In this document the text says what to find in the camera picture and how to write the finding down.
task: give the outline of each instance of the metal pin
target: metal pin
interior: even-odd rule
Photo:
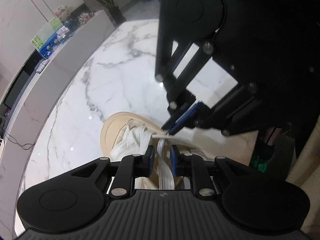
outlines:
[[[177,103],[175,101],[172,101],[172,102],[170,102],[169,107],[172,110],[176,110],[178,106],[177,106]]]
[[[202,188],[201,190],[199,190],[199,194],[204,197],[209,197],[214,194],[214,190],[211,188]]]
[[[195,120],[194,125],[195,125],[195,127],[200,127],[201,126],[200,122],[198,120]]]
[[[251,94],[256,94],[258,92],[258,87],[255,83],[251,82],[249,83],[248,85],[248,91],[251,93]]]
[[[211,55],[212,52],[213,52],[213,46],[210,42],[206,42],[203,47],[202,47],[202,50],[205,54],[207,55]]]
[[[127,194],[127,191],[124,188],[116,187],[113,190],[111,190],[111,194],[113,196],[119,197],[119,196],[123,196],[123,195]]]
[[[228,130],[223,130],[223,131],[222,131],[222,134],[223,134],[224,136],[229,136],[229,135],[230,135],[230,132],[229,132]]]
[[[161,74],[156,75],[156,80],[159,82],[163,81],[163,76]]]

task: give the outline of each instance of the marble table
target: marble table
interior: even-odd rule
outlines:
[[[139,114],[158,126],[168,118],[166,92],[155,81],[158,20],[126,22],[92,54],[65,89],[46,121],[26,167],[27,188],[102,156],[100,130],[119,111]],[[191,47],[175,71],[179,75],[196,52]],[[210,60],[188,86],[198,100],[214,105],[236,81]],[[248,164],[256,132],[226,138],[218,130],[178,133],[215,155]]]

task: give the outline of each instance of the shoelace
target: shoelace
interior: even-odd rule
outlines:
[[[146,126],[135,122],[128,122],[122,141],[114,146],[110,152],[111,161],[120,161],[123,157],[139,153],[144,155],[153,133]],[[157,144],[158,167],[160,190],[174,190],[174,179],[170,167],[163,159],[163,150],[166,139],[160,138]],[[135,188],[143,187],[143,178],[137,178]]]

